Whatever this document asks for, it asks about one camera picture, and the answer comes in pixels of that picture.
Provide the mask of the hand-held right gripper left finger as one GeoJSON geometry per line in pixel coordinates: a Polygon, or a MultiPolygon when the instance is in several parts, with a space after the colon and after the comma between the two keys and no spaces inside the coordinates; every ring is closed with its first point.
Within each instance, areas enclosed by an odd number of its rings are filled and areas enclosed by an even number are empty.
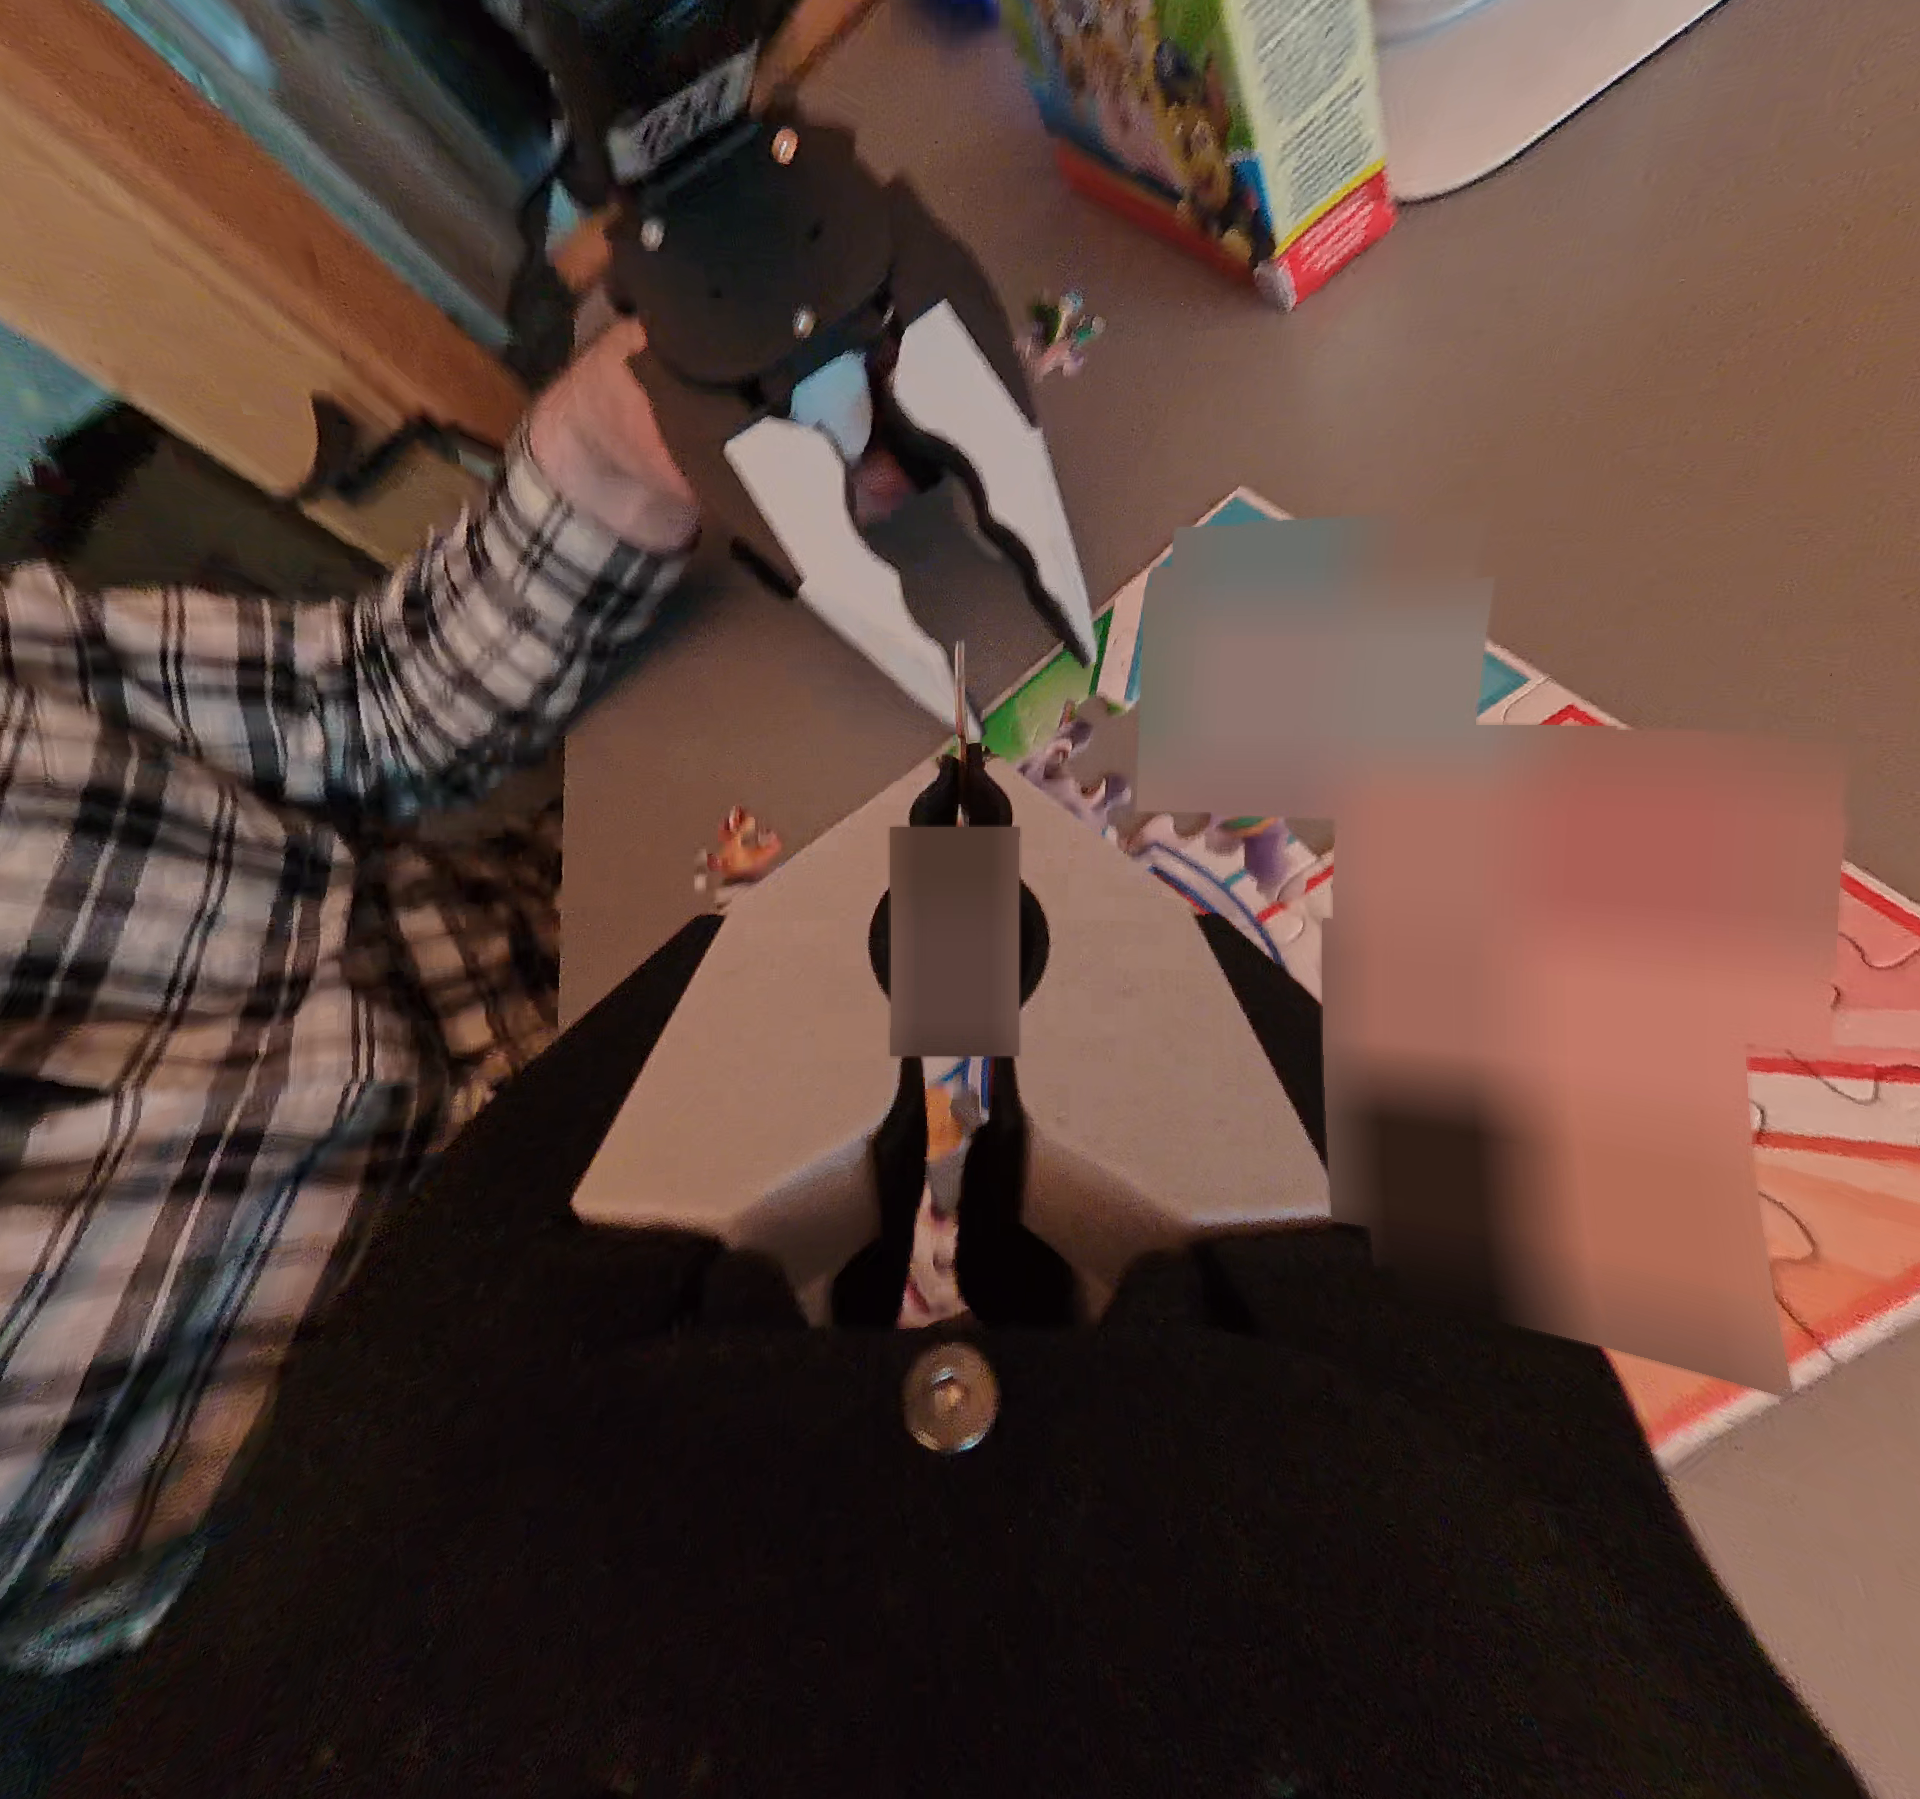
{"type": "Polygon", "coordinates": [[[813,1324],[880,1233],[871,1140],[900,1063],[869,935],[926,759],[721,915],[572,1195],[594,1228],[777,1261],[813,1324]]]}

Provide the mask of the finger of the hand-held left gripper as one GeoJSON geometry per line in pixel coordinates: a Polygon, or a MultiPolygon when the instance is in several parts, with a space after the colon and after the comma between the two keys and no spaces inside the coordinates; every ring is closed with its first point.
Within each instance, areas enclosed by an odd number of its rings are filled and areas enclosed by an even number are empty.
{"type": "Polygon", "coordinates": [[[1093,605],[1047,441],[950,300],[900,328],[881,404],[900,455],[962,487],[1031,610],[1092,662],[1093,605]]]}
{"type": "Polygon", "coordinates": [[[723,459],[779,547],[801,605],[951,733],[951,653],[912,617],[900,572],[864,542],[847,463],[830,436],[756,419],[726,442],[723,459]]]}

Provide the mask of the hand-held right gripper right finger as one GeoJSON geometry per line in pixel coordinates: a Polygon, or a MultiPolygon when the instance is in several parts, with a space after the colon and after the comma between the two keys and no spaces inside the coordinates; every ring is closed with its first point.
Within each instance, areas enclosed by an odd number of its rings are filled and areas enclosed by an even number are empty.
{"type": "Polygon", "coordinates": [[[1319,1228],[1328,1167],[1291,975],[1040,793],[962,769],[961,1052],[991,1063],[961,1185],[961,1292],[991,1327],[1063,1327],[1154,1252],[1319,1228]]]}

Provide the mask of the cartoon jigsaw puzzle piece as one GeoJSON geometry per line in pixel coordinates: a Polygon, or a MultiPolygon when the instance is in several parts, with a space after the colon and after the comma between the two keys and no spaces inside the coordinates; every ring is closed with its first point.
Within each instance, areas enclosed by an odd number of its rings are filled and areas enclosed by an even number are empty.
{"type": "MultiPolygon", "coordinates": [[[[917,805],[911,826],[961,829],[968,822],[972,735],[976,719],[968,697],[966,646],[955,642],[951,666],[951,745],[937,777],[917,805]]],[[[981,1053],[924,1056],[924,1195],[917,1216],[901,1322],[930,1327],[962,1317],[966,1305],[955,1277],[959,1197],[972,1134],[987,1114],[989,1060],[981,1053]]]]}

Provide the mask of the orange dog face puzzle piece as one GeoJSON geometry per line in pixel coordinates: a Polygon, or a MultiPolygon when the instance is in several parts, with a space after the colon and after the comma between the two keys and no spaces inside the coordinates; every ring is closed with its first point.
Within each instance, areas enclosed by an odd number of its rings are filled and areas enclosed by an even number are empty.
{"type": "Polygon", "coordinates": [[[732,806],[708,853],[694,872],[694,890],[711,900],[756,885],[779,864],[784,840],[765,828],[748,806],[732,806]]]}

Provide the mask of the assembled cartoon jigsaw puzzle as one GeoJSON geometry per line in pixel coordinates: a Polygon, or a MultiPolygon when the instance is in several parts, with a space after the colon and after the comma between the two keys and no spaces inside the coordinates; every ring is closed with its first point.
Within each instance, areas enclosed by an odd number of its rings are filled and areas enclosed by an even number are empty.
{"type": "MultiPolygon", "coordinates": [[[[1140,572],[1096,619],[1096,660],[1054,653],[1001,695],[983,724],[987,753],[1044,779],[1069,755],[1069,728],[1088,700],[1129,709],[1139,698],[1140,572]]],[[[1621,722],[1488,642],[1478,695],[1482,725],[1621,722]]],[[[1237,927],[1269,961],[1319,995],[1319,947],[1332,916],[1332,842],[1255,840],[1255,863],[1234,836],[1174,836],[1165,817],[1140,840],[1120,836],[1123,812],[1103,790],[1066,788],[1063,806],[1137,859],[1194,913],[1237,927]]],[[[1832,1044],[1764,1050],[1749,1058],[1749,1126],[1763,1234],[1788,1347],[1789,1390],[1822,1380],[1917,1312],[1917,906],[1853,863],[1837,901],[1832,1044]]],[[[1683,1373],[1646,1357],[1612,1355],[1639,1424],[1673,1466],[1774,1400],[1729,1380],[1683,1373]]]]}

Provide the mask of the person's left forearm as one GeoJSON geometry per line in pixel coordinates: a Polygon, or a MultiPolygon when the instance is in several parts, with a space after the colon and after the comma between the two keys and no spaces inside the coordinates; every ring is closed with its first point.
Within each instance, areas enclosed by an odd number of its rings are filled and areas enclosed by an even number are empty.
{"type": "Polygon", "coordinates": [[[515,439],[490,491],[338,601],[5,573],[5,675],[155,735],[277,805],[414,822],[538,769],[677,587],[693,510],[640,491],[662,542],[569,500],[515,439]]]}

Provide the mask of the brown desk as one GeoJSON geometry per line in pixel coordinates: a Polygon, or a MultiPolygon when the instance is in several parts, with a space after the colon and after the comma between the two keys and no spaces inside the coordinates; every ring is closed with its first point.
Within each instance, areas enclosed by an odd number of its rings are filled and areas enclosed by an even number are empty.
{"type": "MultiPolygon", "coordinates": [[[[1917,0],[1733,0],[1285,317],[1055,177],[999,36],[886,0],[806,84],[1019,308],[1106,317],[1044,419],[1101,603],[1227,492],[1483,547],[1492,639],[1637,728],[1842,753],[1851,863],[1917,887],[1917,0]]],[[[572,745],[564,1018],[694,913],[746,802],[790,844],[935,725],[736,565],[572,745]]],[[[1677,1492],[1876,1796],[1916,1796],[1916,1327],[1677,1492]]]]}

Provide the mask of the white desk pad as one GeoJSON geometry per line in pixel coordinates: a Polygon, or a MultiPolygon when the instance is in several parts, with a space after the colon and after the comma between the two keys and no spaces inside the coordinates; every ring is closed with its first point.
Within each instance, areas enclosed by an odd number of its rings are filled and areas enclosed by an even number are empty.
{"type": "Polygon", "coordinates": [[[1389,184],[1401,204],[1517,160],[1729,0],[1492,0],[1379,55],[1389,184]]]}

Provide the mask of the person's left hand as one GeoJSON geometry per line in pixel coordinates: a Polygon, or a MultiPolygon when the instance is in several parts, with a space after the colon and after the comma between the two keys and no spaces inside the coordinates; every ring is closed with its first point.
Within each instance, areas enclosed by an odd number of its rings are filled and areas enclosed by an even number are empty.
{"type": "Polygon", "coordinates": [[[614,321],[538,397],[524,442],[572,510],[635,550],[680,558],[699,538],[696,498],[635,373],[642,354],[642,326],[614,321]]]}

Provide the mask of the cartoon puzzle carton box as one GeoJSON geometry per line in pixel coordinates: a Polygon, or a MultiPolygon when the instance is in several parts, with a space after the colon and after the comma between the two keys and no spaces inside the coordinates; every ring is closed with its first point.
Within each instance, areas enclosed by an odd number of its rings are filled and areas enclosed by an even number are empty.
{"type": "Polygon", "coordinates": [[[996,0],[1066,181],[1299,308],[1396,222],[1372,0],[996,0]]]}

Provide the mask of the person's torso plaid shirt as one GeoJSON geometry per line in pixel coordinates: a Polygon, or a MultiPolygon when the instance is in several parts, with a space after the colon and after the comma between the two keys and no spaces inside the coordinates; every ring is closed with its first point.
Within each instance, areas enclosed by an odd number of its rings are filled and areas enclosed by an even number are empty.
{"type": "Polygon", "coordinates": [[[362,828],[5,738],[5,1669],[143,1643],[386,1202],[557,1031],[561,777],[362,828]]]}

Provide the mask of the wooden table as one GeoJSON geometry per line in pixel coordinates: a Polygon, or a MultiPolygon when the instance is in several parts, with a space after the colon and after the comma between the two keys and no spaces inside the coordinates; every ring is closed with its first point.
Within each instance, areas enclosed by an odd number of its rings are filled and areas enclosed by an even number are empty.
{"type": "Polygon", "coordinates": [[[266,495],[505,442],[513,170],[363,0],[2,0],[5,324],[266,495]]]}

